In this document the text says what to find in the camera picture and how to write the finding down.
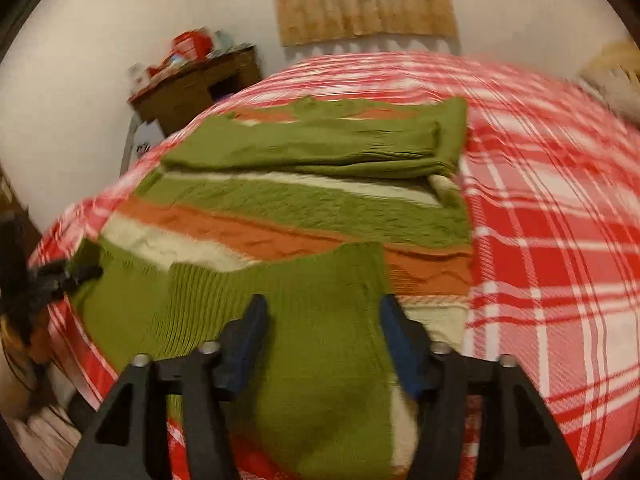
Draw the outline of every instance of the orange stripe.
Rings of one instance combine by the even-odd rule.
[[[241,121],[280,123],[296,120],[295,115],[286,110],[270,110],[269,108],[235,108],[232,113],[234,114],[234,119]]]
[[[161,206],[130,196],[117,212],[143,224],[194,238],[214,240],[263,261],[330,251],[356,241],[339,233],[289,228],[189,206]],[[470,248],[428,250],[385,244],[385,260],[396,293],[402,296],[466,296],[471,282]]]
[[[408,119],[416,115],[415,111],[389,110],[388,108],[370,108],[353,116],[354,119]]]

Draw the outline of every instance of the red plaid bedspread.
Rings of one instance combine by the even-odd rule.
[[[117,184],[68,208],[34,261],[69,256],[83,236],[94,238],[159,157],[207,115],[307,94],[468,100],[460,184],[475,257],[464,353],[517,356],[583,478],[604,478],[640,430],[640,134],[570,84],[437,54],[306,60],[204,112]],[[51,314],[59,361],[97,406],[116,374],[68,303]],[[170,434],[174,471],[185,479],[184,441],[175,428]],[[466,447],[471,456],[476,450]]]

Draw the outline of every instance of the metal screw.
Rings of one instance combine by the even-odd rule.
[[[205,355],[215,354],[220,350],[220,345],[216,341],[205,341],[198,346],[198,350]]]
[[[444,355],[451,352],[451,347],[444,341],[434,341],[431,343],[431,351],[434,354]]]
[[[138,354],[133,358],[133,360],[131,361],[131,364],[133,364],[137,368],[144,368],[150,362],[151,362],[151,359],[149,358],[148,355]]]
[[[518,361],[514,356],[510,354],[504,354],[500,356],[500,366],[502,366],[503,368],[517,368]]]

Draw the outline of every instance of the knitted fabric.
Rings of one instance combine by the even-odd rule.
[[[190,175],[151,171],[135,195],[159,205],[188,205],[305,229],[339,232],[364,240],[446,248],[471,242],[464,205],[439,207],[349,189],[315,186],[313,178],[277,174]]]
[[[140,352],[187,354],[264,294],[270,332],[251,387],[230,406],[231,428],[304,478],[388,478],[392,367],[378,302],[390,285],[379,244],[235,272],[191,264],[159,272],[104,240],[85,241],[76,261],[95,251],[104,275],[72,304],[116,370]],[[169,406],[179,419],[180,400]]]
[[[456,171],[466,135],[463,98],[422,106],[405,120],[336,120],[359,102],[304,102],[311,102],[312,113],[298,111],[302,118],[293,123],[247,126],[228,116],[209,116],[162,163],[190,171],[279,170],[392,179]],[[304,109],[304,102],[291,106]]]

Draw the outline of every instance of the wooden desk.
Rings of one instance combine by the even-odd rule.
[[[143,121],[158,120],[169,136],[224,96],[262,79],[255,47],[185,65],[154,88],[129,99]]]

